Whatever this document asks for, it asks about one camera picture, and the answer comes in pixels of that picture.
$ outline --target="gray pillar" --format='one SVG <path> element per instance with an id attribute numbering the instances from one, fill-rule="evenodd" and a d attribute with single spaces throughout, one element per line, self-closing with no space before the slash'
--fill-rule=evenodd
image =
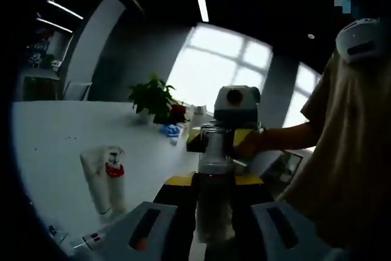
<path id="1" fill-rule="evenodd" d="M 60 97 L 69 81 L 91 82 L 104 44 L 124 10 L 119 0 L 102 0 L 91 17 L 83 20 L 60 68 Z"/>
<path id="2" fill-rule="evenodd" d="M 299 62 L 273 55 L 258 110 L 266 128 L 281 128 L 292 98 Z"/>

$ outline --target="red bottle cap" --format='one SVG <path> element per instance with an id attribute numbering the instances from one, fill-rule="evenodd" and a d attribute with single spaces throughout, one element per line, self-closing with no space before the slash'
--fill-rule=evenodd
<path id="1" fill-rule="evenodd" d="M 114 177 L 121 177 L 124 175 L 125 171 L 123 170 L 123 166 L 121 165 L 120 168 L 114 168 L 106 162 L 106 173 L 108 174 L 109 177 L 114 178 Z"/>

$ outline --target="white flower pot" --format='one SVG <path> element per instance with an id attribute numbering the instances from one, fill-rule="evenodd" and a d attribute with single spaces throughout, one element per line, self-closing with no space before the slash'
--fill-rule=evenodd
<path id="1" fill-rule="evenodd" d="M 154 115 L 149 114 L 147 109 L 143 109 L 138 114 L 138 122 L 142 125 L 150 125 L 153 122 Z"/>

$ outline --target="blue glove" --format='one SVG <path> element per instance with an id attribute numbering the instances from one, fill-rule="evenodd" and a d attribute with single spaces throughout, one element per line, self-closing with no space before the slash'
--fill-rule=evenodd
<path id="1" fill-rule="evenodd" d="M 168 138 L 179 137 L 180 130 L 175 125 L 163 125 L 159 132 Z"/>

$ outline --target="beige shirt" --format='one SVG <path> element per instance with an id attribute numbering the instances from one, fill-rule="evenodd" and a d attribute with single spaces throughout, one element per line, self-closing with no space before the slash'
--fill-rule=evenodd
<path id="1" fill-rule="evenodd" d="M 303 115 L 322 131 L 285 200 L 332 246 L 368 232 L 391 190 L 391 59 L 348 65 L 334 53 Z"/>

